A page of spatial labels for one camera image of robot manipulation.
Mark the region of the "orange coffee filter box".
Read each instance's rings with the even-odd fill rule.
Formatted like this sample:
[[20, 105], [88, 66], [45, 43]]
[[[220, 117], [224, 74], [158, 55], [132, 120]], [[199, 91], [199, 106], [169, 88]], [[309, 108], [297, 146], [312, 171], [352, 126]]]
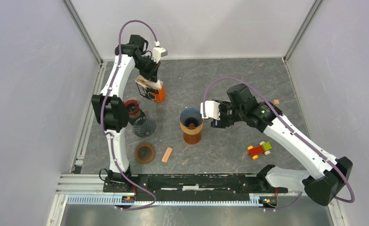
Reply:
[[152, 82], [139, 75], [135, 82], [142, 97], [155, 103], [162, 103], [165, 100], [166, 92], [164, 84], [161, 80]]

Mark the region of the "blue glass dripper cone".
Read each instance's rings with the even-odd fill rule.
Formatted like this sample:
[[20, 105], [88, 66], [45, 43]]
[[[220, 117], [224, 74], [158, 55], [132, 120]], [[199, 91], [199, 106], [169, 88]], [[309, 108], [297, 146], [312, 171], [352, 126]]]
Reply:
[[187, 108], [182, 111], [180, 115], [180, 122], [183, 126], [187, 128], [190, 128], [190, 124], [193, 124], [195, 127], [198, 127], [203, 123], [203, 118], [198, 109]]

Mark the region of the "dark red cup carafe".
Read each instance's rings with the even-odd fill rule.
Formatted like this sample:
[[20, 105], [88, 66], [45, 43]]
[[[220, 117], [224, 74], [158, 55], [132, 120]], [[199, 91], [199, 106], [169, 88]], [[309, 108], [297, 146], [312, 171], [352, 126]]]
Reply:
[[124, 102], [124, 105], [129, 114], [129, 123], [133, 125], [135, 121], [139, 118], [145, 117], [145, 113], [140, 108], [140, 101], [130, 99]]

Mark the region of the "amber glass carafe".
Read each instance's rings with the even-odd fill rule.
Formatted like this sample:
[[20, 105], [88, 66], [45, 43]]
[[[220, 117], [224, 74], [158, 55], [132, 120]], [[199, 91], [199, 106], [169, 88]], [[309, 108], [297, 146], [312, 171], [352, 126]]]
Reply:
[[188, 135], [185, 133], [183, 134], [184, 141], [190, 145], [194, 145], [200, 142], [201, 137], [202, 137], [201, 133], [198, 133], [196, 135]]

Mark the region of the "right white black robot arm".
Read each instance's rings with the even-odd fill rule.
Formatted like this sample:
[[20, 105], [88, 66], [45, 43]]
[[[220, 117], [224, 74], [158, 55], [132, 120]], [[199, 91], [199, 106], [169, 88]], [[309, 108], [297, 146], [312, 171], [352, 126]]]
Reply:
[[263, 99], [257, 101], [245, 84], [237, 84], [227, 90], [229, 101], [203, 99], [201, 115], [211, 120], [213, 128], [227, 128], [236, 122], [245, 122], [249, 127], [272, 138], [294, 156], [305, 170], [282, 169], [267, 165], [257, 174], [257, 187], [262, 192], [275, 188], [305, 193], [312, 201], [328, 206], [347, 187], [351, 198], [355, 195], [349, 184], [353, 163], [347, 157], [337, 158], [315, 144], [298, 130], [273, 103]]

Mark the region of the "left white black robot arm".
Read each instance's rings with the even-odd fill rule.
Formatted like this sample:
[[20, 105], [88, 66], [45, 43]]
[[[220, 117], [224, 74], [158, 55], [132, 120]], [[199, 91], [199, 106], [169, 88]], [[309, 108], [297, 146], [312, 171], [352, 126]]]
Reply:
[[114, 66], [99, 94], [91, 98], [91, 104], [98, 124], [107, 140], [110, 156], [109, 169], [103, 191], [107, 193], [128, 192], [136, 188], [131, 178], [130, 163], [125, 145], [125, 130], [130, 124], [136, 136], [149, 137], [156, 130], [153, 119], [145, 116], [136, 100], [124, 101], [123, 94], [129, 76], [134, 69], [139, 71], [136, 85], [140, 94], [156, 103], [165, 99], [165, 90], [157, 78], [162, 57], [168, 51], [158, 41], [148, 51], [148, 41], [140, 35], [131, 35], [127, 44], [118, 44], [115, 49]]

